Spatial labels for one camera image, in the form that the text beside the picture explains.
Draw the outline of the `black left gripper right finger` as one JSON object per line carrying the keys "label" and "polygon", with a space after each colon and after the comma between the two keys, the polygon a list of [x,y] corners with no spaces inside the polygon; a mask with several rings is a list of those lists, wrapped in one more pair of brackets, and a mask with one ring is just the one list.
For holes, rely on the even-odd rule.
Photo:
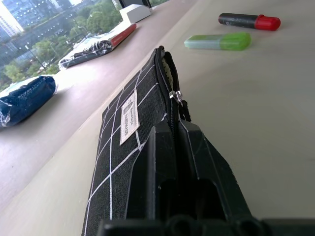
{"label": "black left gripper right finger", "polygon": [[182,120],[179,132],[195,187],[192,193],[195,195],[196,218],[222,221],[252,218],[232,169],[201,129]]}

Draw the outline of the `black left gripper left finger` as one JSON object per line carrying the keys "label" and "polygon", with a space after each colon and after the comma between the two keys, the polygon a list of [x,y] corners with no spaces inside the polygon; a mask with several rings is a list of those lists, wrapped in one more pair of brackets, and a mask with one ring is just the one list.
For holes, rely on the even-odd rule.
{"label": "black left gripper left finger", "polygon": [[176,192],[177,167],[171,129],[154,126],[132,166],[126,219],[165,220]]}

